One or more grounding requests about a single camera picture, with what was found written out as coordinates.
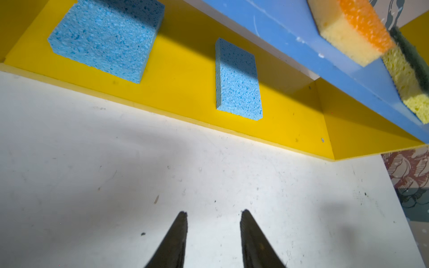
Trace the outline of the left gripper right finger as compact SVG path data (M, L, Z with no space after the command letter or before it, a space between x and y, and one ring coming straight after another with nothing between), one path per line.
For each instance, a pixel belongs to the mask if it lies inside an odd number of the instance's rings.
M286 268L247 209L241 215L240 232L245 268Z

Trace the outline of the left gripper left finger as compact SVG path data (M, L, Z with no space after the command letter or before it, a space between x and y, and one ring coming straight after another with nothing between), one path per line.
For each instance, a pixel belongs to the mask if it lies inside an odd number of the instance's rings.
M188 232L186 212L179 212L145 268L182 268Z

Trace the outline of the blue sponge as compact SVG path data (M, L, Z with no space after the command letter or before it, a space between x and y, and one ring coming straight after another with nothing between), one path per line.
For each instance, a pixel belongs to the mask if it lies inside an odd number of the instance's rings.
M258 121L263 118L254 55L218 39L216 49L216 108Z
M78 1L48 42L57 55L139 84L164 13L159 1Z

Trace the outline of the yellow shelf unit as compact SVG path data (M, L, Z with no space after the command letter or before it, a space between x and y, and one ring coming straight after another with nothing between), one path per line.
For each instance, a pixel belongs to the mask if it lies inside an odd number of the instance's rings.
M429 143L306 1L2 1L1 69L326 160Z

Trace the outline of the orange sponge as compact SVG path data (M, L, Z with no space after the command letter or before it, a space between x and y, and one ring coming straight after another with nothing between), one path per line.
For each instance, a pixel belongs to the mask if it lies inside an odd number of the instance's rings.
M369 1L308 0L319 35L366 67L396 47Z

